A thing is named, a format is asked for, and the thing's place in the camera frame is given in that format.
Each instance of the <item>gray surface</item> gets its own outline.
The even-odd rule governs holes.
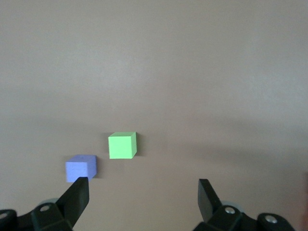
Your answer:
[[[59,197],[99,157],[75,231],[190,231],[199,178],[302,229],[306,0],[0,0],[0,207]],[[137,131],[138,155],[107,137]]]

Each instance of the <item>top face of blue cube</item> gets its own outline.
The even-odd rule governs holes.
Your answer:
[[[125,137],[125,136],[132,136],[135,132],[115,132],[110,137]]]
[[[95,160],[95,158],[96,158],[95,155],[75,155],[67,162],[89,162]]]

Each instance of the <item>green cube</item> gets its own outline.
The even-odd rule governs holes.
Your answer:
[[[137,152],[136,132],[116,132],[108,142],[110,159],[132,159]]]

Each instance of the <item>front face of green cube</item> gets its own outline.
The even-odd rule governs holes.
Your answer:
[[[110,159],[132,159],[137,152],[135,132],[116,132],[108,142]]]

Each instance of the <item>screw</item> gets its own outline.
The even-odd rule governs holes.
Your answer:
[[[271,215],[267,215],[265,216],[265,220],[269,223],[273,223],[276,224],[278,221],[275,217],[271,216]]]
[[[1,214],[0,214],[0,219],[6,218],[7,216],[8,216],[7,213],[1,213]]]
[[[234,214],[235,213],[235,210],[233,208],[231,208],[231,207],[226,207],[225,211],[226,211],[226,213],[229,213],[229,214]]]
[[[45,206],[43,206],[42,208],[40,208],[40,211],[41,211],[41,212],[45,212],[45,211],[47,211],[49,208],[50,208],[49,205],[45,205]]]

